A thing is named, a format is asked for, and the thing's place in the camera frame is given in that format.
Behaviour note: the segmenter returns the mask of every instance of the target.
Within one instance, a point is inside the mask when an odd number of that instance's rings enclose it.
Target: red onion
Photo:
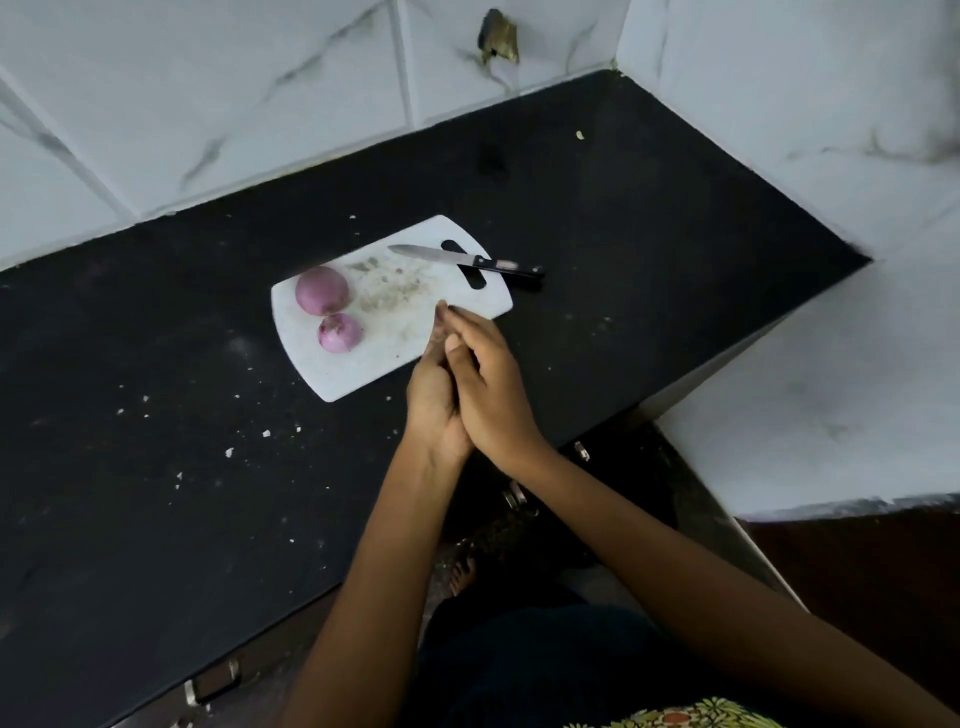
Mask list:
[[[297,303],[313,316],[339,311],[350,297],[347,279],[332,268],[319,265],[297,279]]]
[[[363,329],[349,314],[333,313],[321,321],[317,338],[328,352],[344,353],[360,343]]]

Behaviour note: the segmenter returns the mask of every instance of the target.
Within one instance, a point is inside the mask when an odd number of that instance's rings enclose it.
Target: foot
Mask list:
[[[450,574],[450,592],[457,596],[476,580],[477,564],[473,557],[469,556],[465,566],[458,561],[453,567],[453,573]]]

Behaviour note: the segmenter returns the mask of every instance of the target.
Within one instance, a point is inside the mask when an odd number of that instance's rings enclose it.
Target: black countertop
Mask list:
[[[500,325],[555,444],[867,262],[606,71],[0,274],[0,723],[111,724],[342,579],[410,367],[322,402],[269,289],[438,213],[548,267]]]

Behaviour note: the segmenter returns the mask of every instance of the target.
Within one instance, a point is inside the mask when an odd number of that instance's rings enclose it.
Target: cutting board handle hole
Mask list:
[[[457,245],[454,240],[445,240],[440,244],[440,247],[449,253],[466,253],[463,248]],[[470,268],[468,265],[458,265],[460,272],[464,274],[464,278],[467,279],[467,283],[470,288],[475,291],[479,291],[481,288],[487,287],[487,279],[483,277],[483,274],[480,273],[476,268]]]

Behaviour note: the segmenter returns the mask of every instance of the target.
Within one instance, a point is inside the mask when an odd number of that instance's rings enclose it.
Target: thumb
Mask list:
[[[480,373],[473,364],[470,349],[458,333],[451,333],[444,342],[446,361],[450,365],[454,378],[457,380],[457,389],[460,391],[473,390],[483,384]]]

